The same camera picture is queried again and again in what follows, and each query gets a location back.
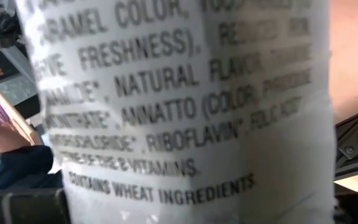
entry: white plastic bag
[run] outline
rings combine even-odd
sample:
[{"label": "white plastic bag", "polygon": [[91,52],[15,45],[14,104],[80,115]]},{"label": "white plastic bag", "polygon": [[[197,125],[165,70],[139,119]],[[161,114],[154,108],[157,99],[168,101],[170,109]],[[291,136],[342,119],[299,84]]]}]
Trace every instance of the white plastic bag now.
[{"label": "white plastic bag", "polygon": [[332,223],[329,1],[17,1],[77,223]]}]

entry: person's arm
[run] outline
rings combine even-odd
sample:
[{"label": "person's arm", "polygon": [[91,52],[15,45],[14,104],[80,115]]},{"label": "person's arm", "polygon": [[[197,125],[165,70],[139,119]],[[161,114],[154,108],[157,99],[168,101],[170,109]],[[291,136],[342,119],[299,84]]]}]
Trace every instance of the person's arm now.
[{"label": "person's arm", "polygon": [[19,133],[0,126],[0,153],[13,151],[25,146],[30,146],[30,142]]}]

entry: blue clothing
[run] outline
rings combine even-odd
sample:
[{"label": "blue clothing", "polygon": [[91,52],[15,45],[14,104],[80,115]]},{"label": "blue clothing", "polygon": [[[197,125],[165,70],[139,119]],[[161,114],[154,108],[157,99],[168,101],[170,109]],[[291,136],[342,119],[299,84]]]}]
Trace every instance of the blue clothing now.
[{"label": "blue clothing", "polygon": [[0,190],[60,188],[61,171],[48,174],[53,154],[48,146],[28,146],[0,155]]}]

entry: person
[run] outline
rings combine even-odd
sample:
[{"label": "person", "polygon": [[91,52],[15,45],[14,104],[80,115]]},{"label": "person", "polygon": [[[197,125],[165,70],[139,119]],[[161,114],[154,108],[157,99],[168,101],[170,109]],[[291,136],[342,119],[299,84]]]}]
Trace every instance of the person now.
[{"label": "person", "polygon": [[60,188],[61,171],[53,165],[48,146],[31,146],[19,133],[0,125],[0,190]]}]

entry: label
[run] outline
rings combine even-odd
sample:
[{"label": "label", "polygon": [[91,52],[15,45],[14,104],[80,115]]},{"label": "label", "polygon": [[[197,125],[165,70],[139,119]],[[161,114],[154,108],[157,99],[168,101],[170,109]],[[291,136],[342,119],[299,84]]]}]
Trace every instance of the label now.
[{"label": "label", "polygon": [[332,223],[329,3],[18,1],[77,223]]}]

